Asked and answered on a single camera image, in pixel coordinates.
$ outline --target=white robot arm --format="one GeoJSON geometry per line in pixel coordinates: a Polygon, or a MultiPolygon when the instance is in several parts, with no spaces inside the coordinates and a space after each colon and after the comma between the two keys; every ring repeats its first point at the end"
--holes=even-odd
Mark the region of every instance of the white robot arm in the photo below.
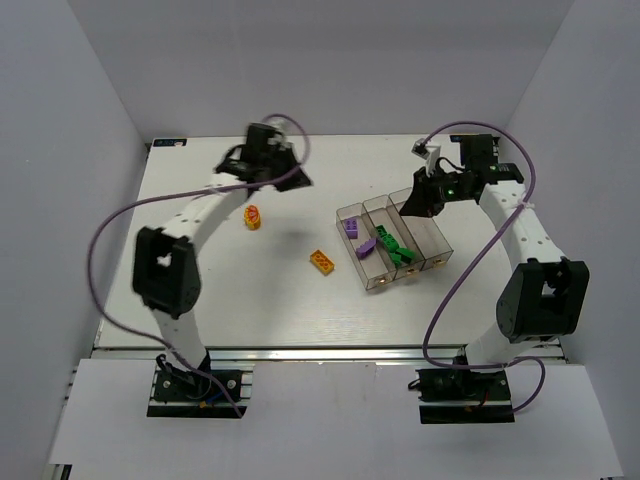
{"type": "MultiPolygon", "coordinates": [[[[498,230],[525,197],[523,177],[516,165],[498,162],[491,135],[457,141],[463,168],[452,172],[440,167],[439,149],[416,142],[413,152],[426,166],[414,173],[400,214],[433,217],[445,203],[475,200],[498,230]]],[[[496,322],[464,348],[467,365],[506,365],[533,346],[569,335],[582,308],[589,271],[555,246],[532,206],[525,206],[501,240],[513,275],[497,301],[496,322]]]]}
{"type": "Polygon", "coordinates": [[[245,144],[230,149],[214,169],[208,186],[213,194],[196,197],[161,227],[144,227],[138,232],[132,287],[151,309],[162,338],[173,346],[157,357],[158,366],[176,380],[188,398],[201,398],[211,386],[174,355],[202,372],[211,370],[193,310],[201,291],[198,253],[231,212],[260,186],[278,181],[275,188],[281,192],[310,186],[311,180],[301,168],[292,171],[296,166],[293,146],[285,141],[282,131],[251,124],[245,144]],[[215,193],[234,186],[243,188],[215,193]]]}

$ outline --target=white tabletop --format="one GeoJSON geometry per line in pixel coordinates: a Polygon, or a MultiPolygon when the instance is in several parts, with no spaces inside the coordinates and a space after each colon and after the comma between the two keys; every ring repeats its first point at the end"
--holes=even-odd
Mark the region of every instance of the white tabletop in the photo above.
{"type": "MultiPolygon", "coordinates": [[[[494,228],[475,202],[447,205],[436,218],[454,249],[448,264],[365,292],[335,225],[338,208],[412,185],[423,162],[411,154],[418,135],[314,136],[305,167],[312,188],[278,193],[268,188],[251,203],[262,227],[249,231],[238,210],[215,232],[198,259],[203,289],[196,305],[207,346],[404,346],[422,342],[448,289],[484,246],[494,228]],[[324,277],[309,255],[321,249],[336,264],[324,277]]],[[[459,161],[457,144],[438,136],[442,154],[459,161]]],[[[184,147],[152,148],[139,198],[201,188],[224,152],[241,138],[192,138],[184,147]]],[[[295,141],[301,153],[301,142],[295,141]]],[[[159,226],[187,200],[138,208],[133,215],[107,309],[149,332],[158,328],[131,290],[134,239],[143,226],[159,226]]],[[[485,257],[459,290],[432,337],[461,344],[495,321],[495,302],[510,276],[502,245],[485,257]]],[[[154,345],[103,325],[100,347],[154,345]]]]}

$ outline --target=transparent container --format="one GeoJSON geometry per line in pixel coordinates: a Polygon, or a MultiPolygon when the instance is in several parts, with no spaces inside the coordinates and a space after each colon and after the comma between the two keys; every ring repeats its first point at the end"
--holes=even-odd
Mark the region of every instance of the transparent container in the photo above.
{"type": "MultiPolygon", "coordinates": [[[[399,212],[411,194],[411,188],[405,188],[389,195],[394,210],[399,212]]],[[[453,249],[432,218],[400,217],[409,234],[418,244],[425,258],[423,270],[443,267],[453,255],[453,249]]]]}
{"type": "Polygon", "coordinates": [[[340,208],[336,212],[336,227],[367,290],[415,275],[422,270],[443,266],[453,253],[432,219],[400,216],[398,212],[410,193],[411,189],[408,188],[340,208]],[[347,235],[345,221],[348,219],[356,220],[356,239],[347,235]],[[376,244],[370,255],[358,258],[356,249],[367,240],[377,237],[376,227],[380,225],[387,233],[393,235],[400,247],[415,253],[415,257],[409,263],[402,262],[396,266],[381,242],[376,244]]]}

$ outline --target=black mounting plate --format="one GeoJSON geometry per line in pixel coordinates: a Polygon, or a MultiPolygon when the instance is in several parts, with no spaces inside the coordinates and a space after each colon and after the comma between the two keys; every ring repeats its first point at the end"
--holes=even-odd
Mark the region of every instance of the black mounting plate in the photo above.
{"type": "MultiPolygon", "coordinates": [[[[234,381],[233,388],[227,388],[227,392],[231,395],[234,402],[240,401],[240,392],[242,389],[242,370],[212,370],[211,374],[220,380],[220,383],[227,385],[229,381],[234,381]]],[[[156,402],[162,402],[163,405],[151,404],[147,407],[147,417],[165,417],[165,418],[238,418],[233,408],[227,404],[225,397],[220,397],[214,402],[214,406],[200,407],[200,402],[211,398],[220,393],[220,389],[211,384],[211,388],[202,398],[190,398],[175,377],[168,372],[158,370],[155,381],[155,389],[152,399],[156,402]]],[[[247,407],[238,407],[242,414],[247,407]]]]}
{"type": "Polygon", "coordinates": [[[418,370],[420,391],[420,423],[513,423],[512,406],[491,402],[511,402],[509,383],[504,371],[480,373],[447,368],[418,370]],[[477,402],[480,407],[459,402],[477,402]]]}

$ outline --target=toy block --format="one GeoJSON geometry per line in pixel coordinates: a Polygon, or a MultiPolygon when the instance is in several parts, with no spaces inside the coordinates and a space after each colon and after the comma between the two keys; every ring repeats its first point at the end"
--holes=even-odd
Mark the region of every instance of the toy block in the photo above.
{"type": "Polygon", "coordinates": [[[255,205],[249,205],[244,209],[244,223],[247,224],[249,230],[257,230],[260,228],[260,211],[255,205]]]}
{"type": "Polygon", "coordinates": [[[373,252],[373,250],[376,248],[377,242],[378,239],[376,237],[370,238],[369,240],[364,242],[362,245],[356,248],[356,257],[362,260],[363,258],[371,255],[371,252],[373,252]]]}
{"type": "Polygon", "coordinates": [[[399,247],[395,253],[400,255],[404,263],[411,263],[416,258],[416,252],[409,250],[408,248],[399,247]]]}
{"type": "Polygon", "coordinates": [[[311,254],[311,263],[325,275],[329,275],[335,266],[321,250],[316,250],[311,254]]]}
{"type": "Polygon", "coordinates": [[[389,253],[395,252],[400,247],[400,244],[398,243],[398,241],[395,238],[393,238],[393,235],[389,233],[387,233],[384,237],[382,237],[382,243],[384,244],[386,249],[389,251],[389,253]]]}
{"type": "Polygon", "coordinates": [[[391,260],[396,267],[402,265],[402,257],[400,255],[398,255],[397,253],[389,253],[389,256],[391,257],[391,260]]]}
{"type": "Polygon", "coordinates": [[[355,217],[344,221],[344,231],[351,240],[358,238],[358,221],[355,217]]]}
{"type": "Polygon", "coordinates": [[[384,228],[384,225],[376,225],[376,232],[378,232],[378,236],[382,238],[387,234],[387,229],[384,228]]]}

